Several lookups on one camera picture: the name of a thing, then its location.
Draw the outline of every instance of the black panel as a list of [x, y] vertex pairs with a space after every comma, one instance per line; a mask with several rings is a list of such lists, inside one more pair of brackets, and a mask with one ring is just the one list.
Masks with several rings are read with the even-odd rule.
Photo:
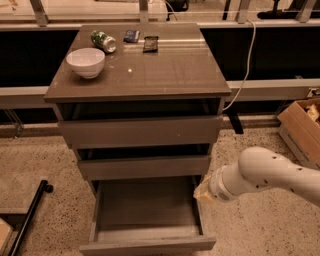
[[[202, 29], [227, 80], [242, 80], [252, 28]], [[249, 80], [320, 77], [320, 27], [258, 28]]]
[[[55, 123], [58, 121], [51, 108], [15, 109], [14, 112], [24, 124]], [[0, 110], [0, 124], [6, 123], [11, 123], [11, 121], [4, 111]]]
[[77, 32], [0, 32], [0, 87], [50, 85]]

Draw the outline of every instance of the metal frame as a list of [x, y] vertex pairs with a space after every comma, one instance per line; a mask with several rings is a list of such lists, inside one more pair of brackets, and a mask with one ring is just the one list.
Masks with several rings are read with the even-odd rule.
[[19, 229], [19, 232], [11, 246], [8, 256], [18, 255], [19, 248], [28, 231], [28, 228], [37, 210], [37, 207], [40, 203], [43, 193], [44, 192], [51, 193], [52, 191], [53, 191], [53, 186], [49, 185], [47, 180], [42, 180], [40, 182], [38, 190], [30, 204], [28, 212], [24, 215], [24, 219], [22, 223], [20, 223], [20, 220], [22, 217], [21, 214], [0, 214], [1, 218], [5, 219], [9, 223], [9, 225], [14, 225], [14, 226], [21, 225], [21, 228]]

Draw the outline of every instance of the drawer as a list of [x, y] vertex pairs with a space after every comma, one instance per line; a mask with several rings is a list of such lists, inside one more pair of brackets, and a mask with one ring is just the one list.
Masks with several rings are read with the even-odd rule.
[[78, 161], [83, 178], [90, 181], [205, 175], [209, 164], [207, 155]]
[[100, 181], [85, 256], [211, 250], [193, 199], [194, 177]]
[[73, 148], [214, 143], [222, 116], [134, 120], [62, 121], [59, 127]]

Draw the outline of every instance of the white cable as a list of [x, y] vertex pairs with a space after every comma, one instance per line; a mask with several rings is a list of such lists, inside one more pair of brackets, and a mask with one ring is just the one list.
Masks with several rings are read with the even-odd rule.
[[161, 0], [161, 1], [162, 1], [162, 2], [165, 2], [165, 3], [169, 6], [169, 8], [170, 8], [170, 10], [171, 10], [171, 12], [172, 12], [172, 14], [173, 14], [174, 18], [176, 19], [176, 21], [178, 21], [177, 16], [176, 16], [176, 13], [174, 12], [174, 10], [173, 10], [173, 8], [172, 8], [171, 4], [169, 4], [169, 3], [168, 3], [168, 1], [166, 1], [166, 0]]
[[232, 106], [232, 104], [234, 103], [234, 101], [238, 98], [238, 96], [239, 96], [239, 94], [241, 92], [241, 89], [242, 89], [244, 83], [247, 81], [247, 78], [248, 78], [248, 75], [249, 75], [249, 72], [250, 72], [251, 52], [252, 52], [252, 47], [253, 47], [254, 40], [256, 38], [256, 30], [257, 30], [257, 28], [256, 28], [256, 24], [253, 21], [251, 21], [251, 20], [248, 20], [248, 21], [253, 26], [253, 35], [252, 35], [251, 44], [250, 44], [250, 48], [249, 48], [249, 52], [248, 52], [248, 58], [247, 58], [247, 72], [246, 72], [246, 75], [245, 75], [245, 77], [244, 77], [244, 79], [243, 79], [243, 81], [242, 81], [242, 83], [241, 83], [241, 85], [239, 87], [239, 90], [237, 91], [236, 95], [234, 96], [232, 101], [229, 103], [229, 105], [227, 107], [225, 107], [222, 111], [225, 111], [225, 110], [229, 109]]

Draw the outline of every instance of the tabletop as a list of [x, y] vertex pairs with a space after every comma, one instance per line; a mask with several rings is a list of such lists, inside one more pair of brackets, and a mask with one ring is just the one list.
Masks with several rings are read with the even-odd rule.
[[[230, 89], [196, 24], [84, 25], [69, 52], [95, 47], [90, 35], [102, 30], [114, 37], [117, 49], [106, 54], [98, 77], [84, 79], [64, 60], [45, 100], [89, 102], [217, 97]], [[124, 43], [127, 30], [140, 31], [137, 43]], [[158, 36], [158, 52], [143, 53], [144, 38]]]

